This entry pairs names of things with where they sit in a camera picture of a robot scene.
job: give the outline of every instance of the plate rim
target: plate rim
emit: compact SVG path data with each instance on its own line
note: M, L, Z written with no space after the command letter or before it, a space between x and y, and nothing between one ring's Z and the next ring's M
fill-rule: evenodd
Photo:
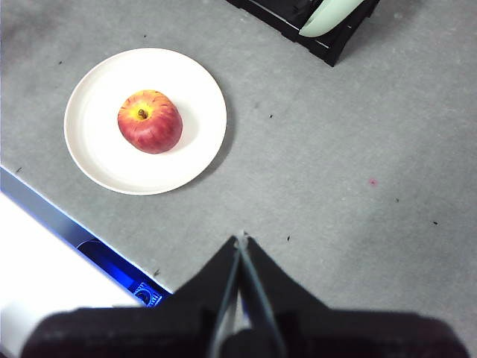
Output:
M169 189L166 189L166 190L162 190L162 189L157 189L157 190L138 190L138 191L133 191L133 190L125 190L125 189L121 189L121 188L118 188L118 187L114 187L114 186L111 186L109 184L106 184L100 180L98 180L97 178L95 178L93 175L91 175L90 173L88 173L87 170L85 170L85 168L79 163L78 159L76 158L76 156L74 155L72 149L71 149L71 146L69 144L69 135L68 135L68 131L67 131L67 122L68 122L68 114L71 110L71 105L72 105L72 101L73 101L73 98L75 97L75 94L76 92L80 89L80 87L83 85L83 83L88 79L88 77L100 66L103 66L106 62L110 61L110 60L113 60L114 58L116 57L120 57L120 56L124 56L126 54L129 54L131 52L143 52L143 51L156 51L156 50L159 50L159 51L167 51L167 52L171 52L171 53L174 53L175 55L180 55L182 57L186 57L187 59L193 61L196 65L199 65L200 68L202 68L205 73L212 79L213 83L217 86L217 89L218 89L218 92L221 94L221 101L220 101L220 104L221 104L221 107L223 107L223 110L224 110L224 129L222 130L222 133L221 133L221 140L218 144L218 148L217 148L217 151L215 152L215 154L211 157L210 160L207 161L206 165L204 166L203 169L201 169L196 175L194 175L192 178L188 179L185 183L180 183L179 185L176 185L172 188L169 188ZM89 179L91 179L92 181L94 181L95 183L97 183L98 185L106 188L106 189L109 189L109 190L112 190L114 192L119 192L121 194L127 194L127 195L156 195L156 194L162 194L164 192L170 192L172 190L175 190L177 188L180 188L181 186L184 186L188 183L190 183L191 181L193 181L196 177L198 177L205 169L207 169L207 167L210 165L210 163L217 157L217 154L218 152L220 151L221 149L221 146L224 142L224 137L225 137L225 132L227 130L227 106L226 106L226 103L225 103L225 97L224 97L224 94L222 93L222 90L221 88L219 87L217 81L215 80L215 78L210 74L210 72L205 68L203 67L199 62L197 62L196 60L194 60L193 58L185 55L185 54L182 54L178 51L174 51L174 50L170 50L168 48L155 48L155 47L144 47L144 48L133 48L133 49L130 49L130 50L126 50L126 51L122 51L122 52L119 52L117 54L114 54L113 56L109 56L108 58L105 58L104 60L102 60L101 62L97 63L95 66L93 66L81 79L80 81L76 84L75 88L72 90L72 93L71 95L69 96L69 100L66 104L66 109L65 109L65 114L64 114L64 117L63 117L63 138L66 142L66 147L68 148L68 152L69 152L69 155L71 156L71 158L73 159L73 161L75 162L76 166L83 172L83 174L85 174Z

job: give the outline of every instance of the light green object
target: light green object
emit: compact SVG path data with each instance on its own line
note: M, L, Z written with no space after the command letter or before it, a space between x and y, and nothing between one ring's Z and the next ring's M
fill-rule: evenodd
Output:
M321 36L343 21L364 0L324 0L298 32L301 36Z

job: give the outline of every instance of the black object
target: black object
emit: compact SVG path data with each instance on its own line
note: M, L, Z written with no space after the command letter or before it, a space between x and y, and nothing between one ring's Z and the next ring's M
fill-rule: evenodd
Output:
M298 31L323 0L227 0L276 28L291 41L305 46L315 56L334 66L344 46L379 0L364 0L346 19L319 37L304 37Z
M252 328L224 336L237 290ZM413 313L332 310L250 237L231 237L157 308L45 319L22 357L468 357L450 326Z

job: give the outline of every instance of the white plate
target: white plate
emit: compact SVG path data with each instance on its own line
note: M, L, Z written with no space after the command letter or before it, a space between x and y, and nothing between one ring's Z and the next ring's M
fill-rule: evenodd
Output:
M161 154L134 148L118 127L124 100L157 90L183 120L179 142ZM199 63L174 51L139 48L99 63L75 87L65 112L69 153L96 183L117 192L150 195L188 183L212 161L225 135L224 97Z

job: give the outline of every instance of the white surface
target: white surface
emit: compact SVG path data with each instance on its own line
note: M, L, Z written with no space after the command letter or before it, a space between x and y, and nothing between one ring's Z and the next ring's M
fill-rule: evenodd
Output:
M52 313L139 302L0 192L0 348L19 357Z
M140 90L164 93L179 110L183 133L170 151L141 152L119 131L119 108ZM148 195L199 175L217 154L226 123L224 97L205 68L174 51L140 48L112 56L86 74L69 99L64 131L76 164L96 183Z
M305 37L324 35L346 19L363 1L324 0L298 33Z

